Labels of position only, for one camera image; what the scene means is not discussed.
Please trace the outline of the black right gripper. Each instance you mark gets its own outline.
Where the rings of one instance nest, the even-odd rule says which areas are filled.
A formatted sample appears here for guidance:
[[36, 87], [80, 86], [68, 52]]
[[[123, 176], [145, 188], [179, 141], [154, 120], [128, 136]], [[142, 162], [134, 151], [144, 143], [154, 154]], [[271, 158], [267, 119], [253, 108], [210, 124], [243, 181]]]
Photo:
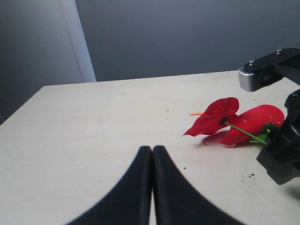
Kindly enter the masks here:
[[283, 125], [268, 135], [269, 141], [256, 160], [267, 174], [283, 185], [300, 176], [300, 91], [291, 93], [285, 101], [287, 116]]

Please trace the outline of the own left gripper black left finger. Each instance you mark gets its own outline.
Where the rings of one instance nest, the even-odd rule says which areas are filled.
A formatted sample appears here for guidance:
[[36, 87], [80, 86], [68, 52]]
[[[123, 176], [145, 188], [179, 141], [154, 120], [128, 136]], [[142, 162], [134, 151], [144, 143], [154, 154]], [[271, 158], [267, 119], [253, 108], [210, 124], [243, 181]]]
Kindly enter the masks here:
[[152, 150], [139, 148], [118, 183], [70, 225], [148, 225], [152, 195]]

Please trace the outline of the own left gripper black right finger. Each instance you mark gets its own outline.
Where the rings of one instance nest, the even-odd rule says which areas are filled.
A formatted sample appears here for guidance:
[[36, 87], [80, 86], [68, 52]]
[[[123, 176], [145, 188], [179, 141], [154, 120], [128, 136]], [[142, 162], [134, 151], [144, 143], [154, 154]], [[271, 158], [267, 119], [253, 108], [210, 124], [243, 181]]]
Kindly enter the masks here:
[[152, 152], [158, 225], [241, 225], [204, 198], [182, 175], [164, 146]]

